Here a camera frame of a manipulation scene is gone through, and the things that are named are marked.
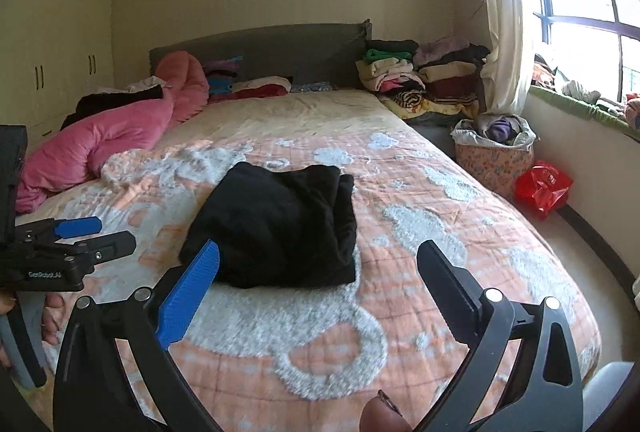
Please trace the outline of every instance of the wardrobe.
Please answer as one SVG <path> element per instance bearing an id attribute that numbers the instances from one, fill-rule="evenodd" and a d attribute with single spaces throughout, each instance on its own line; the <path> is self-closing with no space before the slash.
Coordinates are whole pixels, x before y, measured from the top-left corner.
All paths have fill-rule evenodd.
<path id="1" fill-rule="evenodd" d="M 113 87 L 111 0 L 0 0 L 0 123 L 33 148 L 78 99 Z"/>

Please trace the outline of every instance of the curtain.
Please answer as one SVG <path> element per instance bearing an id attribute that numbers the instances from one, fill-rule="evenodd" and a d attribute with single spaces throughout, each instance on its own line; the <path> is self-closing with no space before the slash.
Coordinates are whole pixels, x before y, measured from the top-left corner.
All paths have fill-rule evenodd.
<path id="1" fill-rule="evenodd" d="M 492 52 L 482 68 L 487 111 L 520 114 L 533 74 L 533 16 L 528 0 L 486 0 Z"/>
<path id="2" fill-rule="evenodd" d="M 640 277 L 634 282 L 634 295 L 636 296 L 636 307 L 640 311 Z"/>

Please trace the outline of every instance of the blue gripper pad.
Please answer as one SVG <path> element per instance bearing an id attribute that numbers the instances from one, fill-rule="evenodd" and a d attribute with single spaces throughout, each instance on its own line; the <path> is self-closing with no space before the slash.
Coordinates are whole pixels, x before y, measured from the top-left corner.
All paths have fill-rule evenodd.
<path id="1" fill-rule="evenodd" d="M 169 345 L 184 338 L 200 302 L 218 274 L 219 267 L 218 246 L 208 240 L 158 310 L 156 338 L 165 351 Z"/>
<path id="2" fill-rule="evenodd" d="M 60 221 L 54 230 L 59 238 L 82 237 L 83 235 L 99 234 L 101 231 L 102 223 L 97 217 Z"/>

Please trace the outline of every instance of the finger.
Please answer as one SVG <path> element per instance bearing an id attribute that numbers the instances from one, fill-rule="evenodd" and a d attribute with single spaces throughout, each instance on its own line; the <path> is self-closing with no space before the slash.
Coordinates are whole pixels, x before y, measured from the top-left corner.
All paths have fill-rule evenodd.
<path id="1" fill-rule="evenodd" d="M 360 432 L 411 432 L 411 425 L 393 406 L 382 396 L 371 399 L 360 416 Z"/>
<path id="2" fill-rule="evenodd" d="M 0 291 L 0 315 L 5 315 L 14 308 L 15 298 L 6 291 Z"/>
<path id="3" fill-rule="evenodd" d="M 9 357 L 6 355 L 6 352 L 4 352 L 4 349 L 0 349 L 0 365 L 4 368 L 11 367 L 11 362 L 9 361 Z"/>
<path id="4" fill-rule="evenodd" d="M 53 309 L 62 309 L 65 306 L 65 300 L 60 293 L 47 293 L 45 306 Z"/>
<path id="5" fill-rule="evenodd" d="M 46 333 L 42 336 L 42 339 L 47 342 L 50 346 L 56 346 L 60 343 L 58 337 L 53 335 L 52 333 Z"/>
<path id="6" fill-rule="evenodd" d="M 46 309 L 42 312 L 42 329 L 43 333 L 49 334 L 55 334 L 60 330 L 53 316 Z"/>

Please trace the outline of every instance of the plastic bag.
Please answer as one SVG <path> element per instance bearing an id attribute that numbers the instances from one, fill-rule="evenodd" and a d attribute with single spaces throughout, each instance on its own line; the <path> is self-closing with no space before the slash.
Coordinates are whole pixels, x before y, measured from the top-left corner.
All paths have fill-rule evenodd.
<path id="1" fill-rule="evenodd" d="M 566 204 L 573 183 L 574 180 L 558 167 L 536 161 L 529 171 L 516 179 L 515 198 L 546 218 L 549 212 Z"/>

